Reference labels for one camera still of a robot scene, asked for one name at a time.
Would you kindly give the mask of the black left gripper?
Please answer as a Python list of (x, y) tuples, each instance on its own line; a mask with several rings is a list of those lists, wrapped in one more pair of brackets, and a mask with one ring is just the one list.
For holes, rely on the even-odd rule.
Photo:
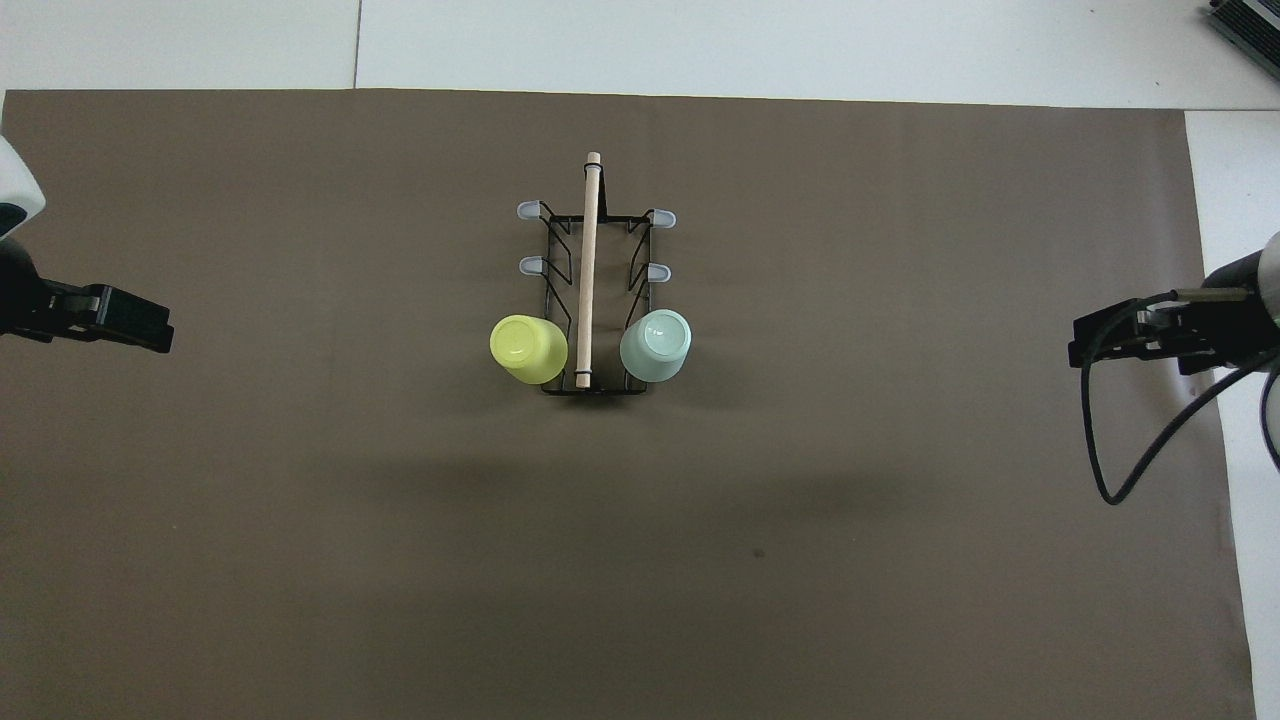
[(1, 336), (49, 345), (46, 322), (93, 316), (105, 340), (169, 354), (174, 338), (170, 309), (118, 287), (59, 284), (40, 277), (28, 251), (15, 240), (1, 242)]

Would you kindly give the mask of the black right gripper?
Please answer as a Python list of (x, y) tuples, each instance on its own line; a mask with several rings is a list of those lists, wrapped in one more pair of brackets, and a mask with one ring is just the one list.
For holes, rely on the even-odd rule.
[(1276, 288), (1277, 272), (1260, 250), (1211, 272), (1201, 286), (1170, 291), (1139, 311), (1137, 299), (1105, 306), (1071, 322), (1068, 365), (1080, 369), (1100, 336), (1096, 360), (1125, 357), (1138, 331), (1148, 346), (1179, 352), (1181, 375), (1239, 368), (1247, 352), (1277, 345), (1276, 313), (1268, 306)]

